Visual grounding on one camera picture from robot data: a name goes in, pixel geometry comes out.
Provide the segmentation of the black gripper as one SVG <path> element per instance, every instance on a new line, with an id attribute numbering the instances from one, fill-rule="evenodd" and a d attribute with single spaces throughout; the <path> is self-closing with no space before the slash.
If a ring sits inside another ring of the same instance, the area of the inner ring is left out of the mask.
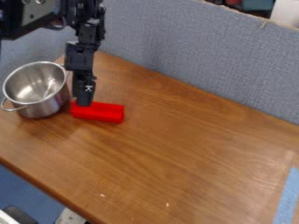
<path id="1" fill-rule="evenodd" d="M 94 54 L 97 48 L 94 45 L 86 45 L 81 42 L 69 42 L 66 44 L 65 66 L 71 71 L 93 71 Z M 83 77 L 82 72 L 73 73 L 73 96 L 78 99 L 78 105 L 89 107 L 94 101 L 97 91 L 97 77 L 94 75 Z"/>

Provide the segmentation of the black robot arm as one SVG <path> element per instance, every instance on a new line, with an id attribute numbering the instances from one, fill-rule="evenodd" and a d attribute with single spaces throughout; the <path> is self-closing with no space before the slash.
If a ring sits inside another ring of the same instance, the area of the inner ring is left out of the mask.
<path id="1" fill-rule="evenodd" d="M 103 0 L 0 0 L 0 41 L 17 40 L 41 28 L 69 26 L 78 37 L 66 44 L 65 67 L 74 72 L 73 96 L 82 107 L 94 102 L 94 56 L 106 39 Z"/>

